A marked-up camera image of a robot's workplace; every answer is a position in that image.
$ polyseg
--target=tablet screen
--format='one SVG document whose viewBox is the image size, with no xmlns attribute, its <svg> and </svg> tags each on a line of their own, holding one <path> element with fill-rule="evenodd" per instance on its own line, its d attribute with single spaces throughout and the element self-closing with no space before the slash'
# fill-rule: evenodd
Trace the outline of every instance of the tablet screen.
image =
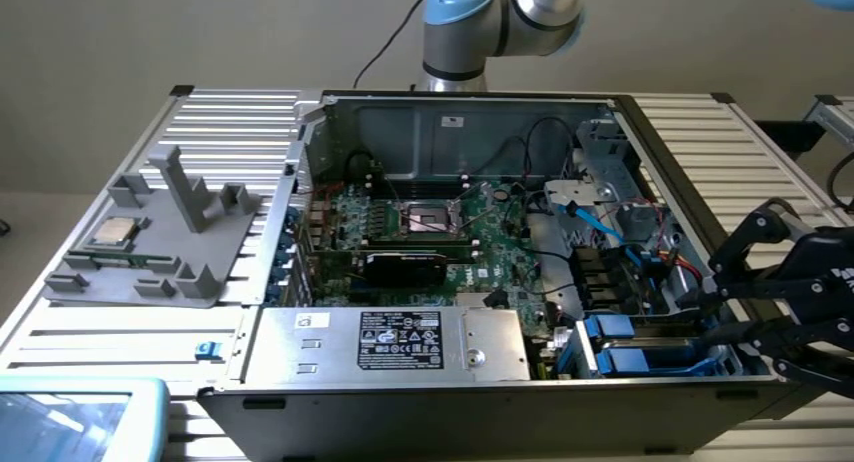
<svg viewBox="0 0 854 462">
<path fill-rule="evenodd" d="M 130 400 L 127 394 L 0 393 L 0 461 L 100 461 Z"/>
</svg>

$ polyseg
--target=floor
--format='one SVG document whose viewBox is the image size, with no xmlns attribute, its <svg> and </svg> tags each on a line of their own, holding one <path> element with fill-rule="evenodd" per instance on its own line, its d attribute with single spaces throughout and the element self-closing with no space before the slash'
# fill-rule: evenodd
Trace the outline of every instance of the floor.
<svg viewBox="0 0 854 462">
<path fill-rule="evenodd" d="M 30 289 L 94 196 L 0 192 L 0 218 L 12 232 L 0 238 L 0 323 Z"/>
</svg>

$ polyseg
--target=white wall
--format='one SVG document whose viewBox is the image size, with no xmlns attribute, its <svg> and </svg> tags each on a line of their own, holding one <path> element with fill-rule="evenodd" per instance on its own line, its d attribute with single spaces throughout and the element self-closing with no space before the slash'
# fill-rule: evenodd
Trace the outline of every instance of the white wall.
<svg viewBox="0 0 854 462">
<path fill-rule="evenodd" d="M 0 192 L 0 325 L 66 240 L 92 196 Z"/>
<path fill-rule="evenodd" d="M 729 91 L 761 117 L 854 93 L 854 14 L 805 0 L 587 0 L 569 54 L 493 89 Z M 0 186 L 94 192 L 168 89 L 347 87 L 413 0 L 0 0 Z M 365 86 L 406 88 L 421 26 Z"/>
</svg>

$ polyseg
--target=sticker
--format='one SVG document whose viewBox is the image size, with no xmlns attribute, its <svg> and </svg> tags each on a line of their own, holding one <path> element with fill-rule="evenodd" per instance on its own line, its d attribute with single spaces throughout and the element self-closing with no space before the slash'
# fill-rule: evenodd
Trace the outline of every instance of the sticker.
<svg viewBox="0 0 854 462">
<path fill-rule="evenodd" d="M 362 370 L 445 368 L 439 312 L 362 312 L 358 363 Z"/>
<path fill-rule="evenodd" d="M 466 125 L 466 117 L 442 117 L 442 127 L 461 128 Z"/>
<path fill-rule="evenodd" d="M 294 328 L 326 329 L 330 326 L 330 312 L 303 312 L 297 314 Z"/>
</svg>

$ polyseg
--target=capacitor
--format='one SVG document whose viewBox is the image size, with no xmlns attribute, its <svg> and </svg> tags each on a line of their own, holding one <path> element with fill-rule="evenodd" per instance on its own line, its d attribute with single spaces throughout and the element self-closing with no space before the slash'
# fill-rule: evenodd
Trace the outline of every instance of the capacitor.
<svg viewBox="0 0 854 462">
<path fill-rule="evenodd" d="M 510 200 L 510 193 L 505 189 L 497 189 L 493 192 L 493 200 L 495 202 L 507 202 Z"/>
</svg>

